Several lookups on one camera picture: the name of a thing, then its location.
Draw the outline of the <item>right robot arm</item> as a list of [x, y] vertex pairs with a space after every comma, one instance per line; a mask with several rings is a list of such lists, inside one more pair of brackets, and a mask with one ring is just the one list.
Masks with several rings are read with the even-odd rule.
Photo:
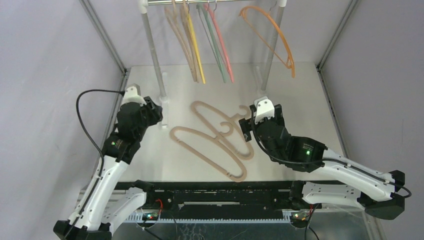
[[280, 104], [265, 99], [250, 106], [250, 117], [239, 125], [246, 142], [255, 141], [271, 161], [296, 172], [331, 177], [334, 184], [296, 180], [292, 183], [289, 203], [304, 205], [333, 204], [350, 206], [368, 215], [394, 220], [405, 210], [405, 174], [400, 170], [382, 172], [350, 160], [324, 143], [288, 132]]

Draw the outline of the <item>green wire hanger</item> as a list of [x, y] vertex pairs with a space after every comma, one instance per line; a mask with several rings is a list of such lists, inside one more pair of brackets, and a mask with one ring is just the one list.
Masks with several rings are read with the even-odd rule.
[[205, 25], [204, 22], [203, 22], [203, 20], [201, 20], [202, 21], [203, 28], [204, 28], [204, 31], [205, 31], [205, 33], [207, 35], [207, 39], [208, 39], [209, 45], [211, 47], [211, 50], [212, 50], [212, 53], [214, 55], [215, 61], [217, 63], [218, 69], [219, 69], [219, 71], [221, 73], [222, 81], [224, 83], [226, 83], [228, 81], [228, 78], [229, 77], [224, 72], [224, 70], [225, 70], [224, 61], [223, 61], [223, 58], [221, 56], [221, 51], [219, 49], [219, 46], [218, 46], [218, 43], [217, 43], [217, 40], [216, 40], [216, 37], [215, 37], [215, 34], [214, 34], [214, 29], [213, 29], [212, 24], [211, 24], [209, 13], [206, 10], [206, 7], [203, 4], [201, 4], [201, 3], [198, 3], [196, 5], [196, 8], [198, 10], [198, 14], [199, 15], [200, 14], [203, 15], [203, 19], [204, 19], [204, 22], [206, 24]]

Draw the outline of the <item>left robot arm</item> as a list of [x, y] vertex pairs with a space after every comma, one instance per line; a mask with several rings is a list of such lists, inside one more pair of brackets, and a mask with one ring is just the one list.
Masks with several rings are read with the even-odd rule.
[[126, 97], [117, 113], [116, 131], [103, 144], [99, 163], [87, 191], [67, 220], [58, 220], [54, 233], [61, 240], [110, 240], [136, 209], [156, 203], [154, 185], [133, 182], [128, 192], [107, 208], [110, 197], [129, 167], [150, 126], [162, 121], [162, 107], [149, 96]]

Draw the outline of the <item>orange wire hanger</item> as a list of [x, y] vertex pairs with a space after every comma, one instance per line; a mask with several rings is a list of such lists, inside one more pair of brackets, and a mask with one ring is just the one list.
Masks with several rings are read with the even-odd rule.
[[[283, 16], [285, 7], [287, 6], [287, 1], [286, 0], [277, 0], [276, 1], [276, 6], [278, 7], [277, 20], [279, 20], [279, 23], [277, 23], [277, 21], [274, 20], [271, 17], [270, 11], [265, 11], [262, 8], [260, 8], [258, 6], [254, 6], [254, 5], [248, 5], [248, 6], [243, 7], [240, 10], [238, 16], [239, 17], [242, 17], [242, 19], [247, 23], [247, 25], [253, 30], [253, 32], [260, 38], [260, 40], [268, 48], [268, 50], [269, 50], [269, 52], [268, 52], [268, 59], [266, 61], [266, 64], [268, 65], [268, 68], [271, 68], [273, 59], [274, 59], [274, 57], [276, 57], [288, 70], [290, 70], [291, 77], [294, 79], [296, 77], [295, 61], [294, 61], [294, 58], [293, 58], [293, 54], [291, 52], [291, 49], [289, 47], [289, 44], [288, 44], [288, 42], [286, 40], [286, 37], [285, 37], [285, 35], [284, 35], [281, 27], [280, 27], [282, 16]], [[260, 13], [272, 25], [273, 36], [272, 36], [271, 43], [269, 43], [258, 32], [258, 30], [254, 27], [254, 25], [248, 20], [248, 11], [249, 10], [256, 11], [256, 12]], [[279, 56], [277, 54], [277, 52], [276, 52], [277, 40], [278, 39], [282, 42], [283, 47], [285, 49], [286, 56], [287, 56], [286, 60], [282, 59], [282, 57]]]

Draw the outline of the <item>pink wire hanger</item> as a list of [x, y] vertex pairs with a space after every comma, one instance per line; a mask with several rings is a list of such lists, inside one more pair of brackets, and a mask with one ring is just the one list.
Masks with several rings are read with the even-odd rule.
[[215, 38], [217, 40], [217, 44], [221, 53], [221, 57], [223, 59], [224, 62], [224, 73], [227, 74], [228, 76], [228, 81], [227, 82], [231, 82], [234, 83], [235, 82], [235, 77], [233, 74], [233, 70], [232, 70], [232, 66], [230, 63], [230, 58], [229, 58], [229, 54], [224, 42], [224, 38], [222, 36], [219, 24], [216, 20], [216, 16], [215, 16], [215, 11], [211, 9], [210, 5], [208, 3], [204, 3], [203, 4], [206, 8], [206, 10], [208, 11], [208, 15], [210, 17], [210, 21], [211, 21], [211, 25], [214, 31], [214, 35]]

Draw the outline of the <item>yellow wire hanger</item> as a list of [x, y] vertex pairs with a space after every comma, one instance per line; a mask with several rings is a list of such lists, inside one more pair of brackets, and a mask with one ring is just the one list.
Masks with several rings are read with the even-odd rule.
[[195, 29], [194, 29], [193, 21], [192, 21], [190, 10], [189, 10], [189, 1], [183, 0], [182, 2], [183, 2], [185, 19], [186, 19], [187, 24], [188, 24], [189, 35], [190, 35], [190, 39], [191, 39], [194, 54], [195, 54], [195, 63], [197, 64], [197, 67], [198, 67], [198, 70], [199, 70], [201, 82], [205, 85], [206, 79], [205, 79], [205, 75], [204, 75], [200, 51], [199, 51], [198, 42], [197, 42], [197, 38], [196, 38], [196, 32], [195, 32]]

